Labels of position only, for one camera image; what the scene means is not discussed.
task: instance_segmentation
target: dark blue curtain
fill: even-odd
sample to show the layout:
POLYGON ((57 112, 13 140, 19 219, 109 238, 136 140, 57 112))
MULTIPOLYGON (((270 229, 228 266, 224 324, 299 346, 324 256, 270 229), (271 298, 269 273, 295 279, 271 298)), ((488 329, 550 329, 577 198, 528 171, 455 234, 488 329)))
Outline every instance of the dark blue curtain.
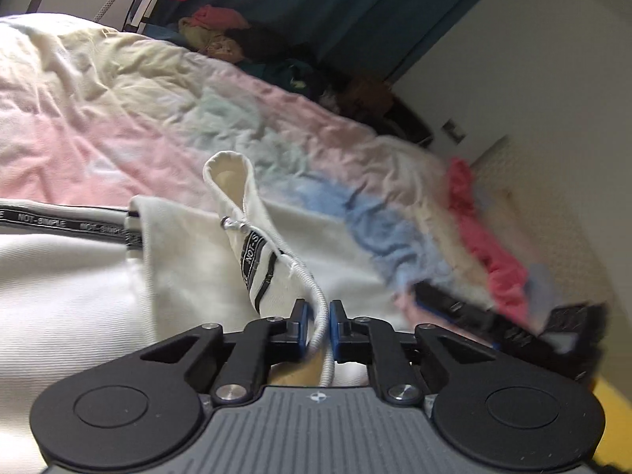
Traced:
POLYGON ((166 24, 205 4, 239 10, 346 72, 397 78, 478 0, 189 0, 159 2, 166 24))

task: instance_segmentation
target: blue blanket section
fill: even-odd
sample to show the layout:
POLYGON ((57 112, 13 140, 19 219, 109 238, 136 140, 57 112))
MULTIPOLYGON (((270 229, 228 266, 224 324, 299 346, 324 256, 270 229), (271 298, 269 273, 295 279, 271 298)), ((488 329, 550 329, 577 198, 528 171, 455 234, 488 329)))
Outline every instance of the blue blanket section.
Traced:
POLYGON ((320 175, 301 176, 293 192, 305 209, 343 220, 354 240, 372 254, 393 290, 406 290, 421 280, 450 285, 452 268, 432 237, 378 197, 320 175))

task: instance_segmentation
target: metal screw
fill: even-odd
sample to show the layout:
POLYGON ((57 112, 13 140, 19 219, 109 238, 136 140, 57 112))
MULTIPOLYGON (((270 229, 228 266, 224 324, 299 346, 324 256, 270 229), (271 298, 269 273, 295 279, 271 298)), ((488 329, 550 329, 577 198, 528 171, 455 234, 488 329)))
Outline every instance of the metal screw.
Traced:
POLYGON ((389 395, 396 401, 412 401, 419 397, 419 389, 414 385, 395 385, 389 389, 389 395))
POLYGON ((219 389, 215 391, 215 395, 219 397, 222 401, 235 401, 237 399, 241 399, 244 395, 246 395, 246 389, 241 385, 230 384, 230 385, 222 385, 219 389))

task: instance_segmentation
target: black circular cover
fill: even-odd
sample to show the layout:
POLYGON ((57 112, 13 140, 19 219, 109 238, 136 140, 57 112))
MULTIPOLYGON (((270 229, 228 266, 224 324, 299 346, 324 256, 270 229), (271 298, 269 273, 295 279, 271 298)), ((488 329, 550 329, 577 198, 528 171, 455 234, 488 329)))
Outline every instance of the black circular cover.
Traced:
POLYGON ((463 454, 496 468, 551 471, 592 456, 604 412, 584 387, 525 362, 462 365, 432 419, 463 454))
POLYGON ((115 362, 48 387, 31 429, 48 460, 86 470, 124 470, 181 446, 201 420, 198 395, 173 366, 115 362))

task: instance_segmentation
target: drawstring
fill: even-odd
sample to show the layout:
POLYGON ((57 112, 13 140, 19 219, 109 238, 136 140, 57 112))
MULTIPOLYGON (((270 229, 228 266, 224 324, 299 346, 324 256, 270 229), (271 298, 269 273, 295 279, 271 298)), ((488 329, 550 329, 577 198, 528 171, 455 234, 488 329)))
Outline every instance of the drawstring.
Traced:
POLYGON ((263 237, 277 255, 279 261, 286 264, 290 270, 298 273, 301 281, 309 288, 315 316, 314 333, 307 345, 307 357, 310 358, 321 348, 325 348, 322 372, 320 374, 320 386, 330 386, 334 379, 334 354, 331 350, 331 345, 327 340, 329 332, 329 305, 325 299, 325 295, 316 283, 314 276, 309 272, 305 264, 302 263, 302 261, 300 261, 296 256, 290 254, 289 251, 282 252, 277 245, 277 241, 274 241, 270 235, 261 228, 258 228, 247 221, 233 220, 230 217, 223 218, 220 225, 224 230, 238 231, 243 234, 252 231, 263 237))

